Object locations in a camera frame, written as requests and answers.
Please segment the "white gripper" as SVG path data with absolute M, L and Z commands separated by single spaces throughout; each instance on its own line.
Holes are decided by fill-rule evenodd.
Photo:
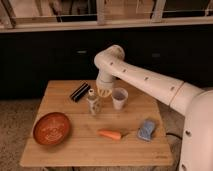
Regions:
M 100 70 L 96 79 L 97 92 L 100 97 L 104 97 L 104 89 L 106 97 L 112 94 L 115 77 L 109 73 Z

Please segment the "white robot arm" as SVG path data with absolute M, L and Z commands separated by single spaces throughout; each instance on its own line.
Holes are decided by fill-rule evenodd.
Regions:
M 185 117 L 179 171 L 213 171 L 213 90 L 133 66 L 124 57 L 119 45 L 95 56 L 99 95 L 109 96 L 114 79 L 120 78 L 169 105 Z

